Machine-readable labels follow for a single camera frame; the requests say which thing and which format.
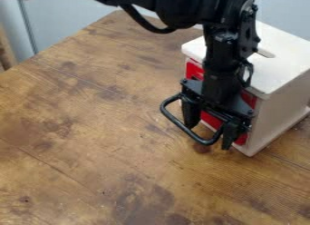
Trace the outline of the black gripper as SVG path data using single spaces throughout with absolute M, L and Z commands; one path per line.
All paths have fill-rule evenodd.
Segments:
M 182 113 L 185 125 L 193 129 L 208 112 L 225 125 L 222 149 L 229 150 L 240 135 L 250 130 L 253 109 L 241 93 L 252 84 L 253 64 L 242 61 L 232 65 L 202 63 L 204 80 L 182 81 Z

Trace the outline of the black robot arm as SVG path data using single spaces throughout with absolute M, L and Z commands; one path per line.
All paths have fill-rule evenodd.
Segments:
M 228 150 L 252 129 L 253 109 L 241 92 L 252 86 L 261 38 L 256 0 L 95 0 L 119 7 L 155 34 L 200 24 L 206 55 L 204 79 L 181 81 L 182 91 L 161 105 L 165 117 L 200 144 Z

